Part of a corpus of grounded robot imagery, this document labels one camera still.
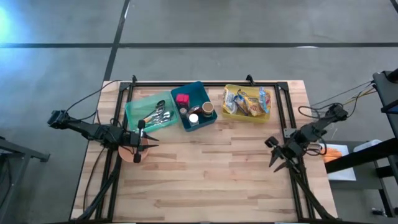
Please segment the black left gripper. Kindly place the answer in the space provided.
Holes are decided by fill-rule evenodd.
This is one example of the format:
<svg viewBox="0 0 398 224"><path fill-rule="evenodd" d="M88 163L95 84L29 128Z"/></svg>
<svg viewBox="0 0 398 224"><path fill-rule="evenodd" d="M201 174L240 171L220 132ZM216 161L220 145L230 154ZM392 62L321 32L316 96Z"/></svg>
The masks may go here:
<svg viewBox="0 0 398 224"><path fill-rule="evenodd" d="M139 120L137 127L138 127L138 132L136 133L135 131L129 131L129 143L131 146L130 153L132 155L133 162L140 162L141 161L141 154L139 152L139 147L141 145L141 137L142 137L142 132L143 129L146 126L146 122L144 120ZM147 133L143 134L143 138L152 140L152 141L157 141L156 138L153 138L149 136ZM157 147L159 146L158 144L150 144L150 145L143 145L143 149L148 149L151 147Z"/></svg>

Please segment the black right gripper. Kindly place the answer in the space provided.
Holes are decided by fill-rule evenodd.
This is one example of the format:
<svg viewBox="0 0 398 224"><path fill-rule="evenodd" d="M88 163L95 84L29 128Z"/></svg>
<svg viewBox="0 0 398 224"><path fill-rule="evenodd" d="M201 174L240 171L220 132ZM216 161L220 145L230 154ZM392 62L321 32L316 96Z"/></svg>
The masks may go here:
<svg viewBox="0 0 398 224"><path fill-rule="evenodd" d="M304 148L294 139L289 139L284 145L280 146L278 140L276 140L275 137L271 136L266 140L266 146L272 148L269 167L271 167L278 158L292 159L295 157L303 156L305 154ZM281 163L274 170L274 172L278 172L283 168L291 168L293 166L294 162L286 160Z"/></svg>

